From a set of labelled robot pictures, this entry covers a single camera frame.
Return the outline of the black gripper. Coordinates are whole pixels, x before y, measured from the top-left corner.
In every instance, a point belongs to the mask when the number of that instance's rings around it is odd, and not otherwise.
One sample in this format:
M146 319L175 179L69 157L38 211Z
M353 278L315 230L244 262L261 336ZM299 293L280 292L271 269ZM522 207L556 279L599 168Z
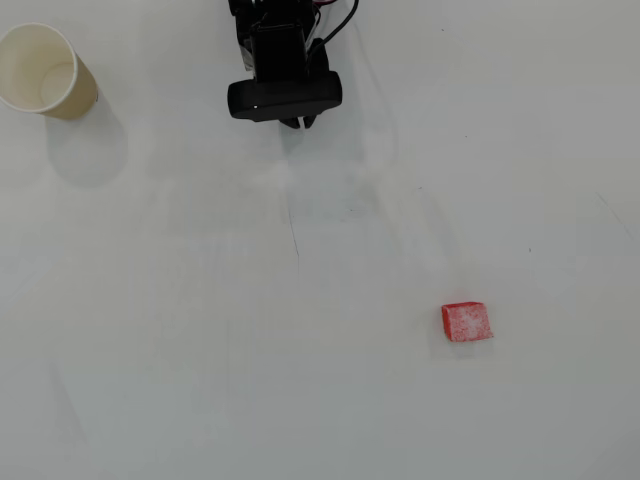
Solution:
M249 28L248 51L256 83L302 81L321 78L330 72L326 50L313 57L311 51L320 43L315 37L316 22L256 22ZM311 128L315 116L305 116L305 128ZM293 130L301 128L298 117L280 119Z

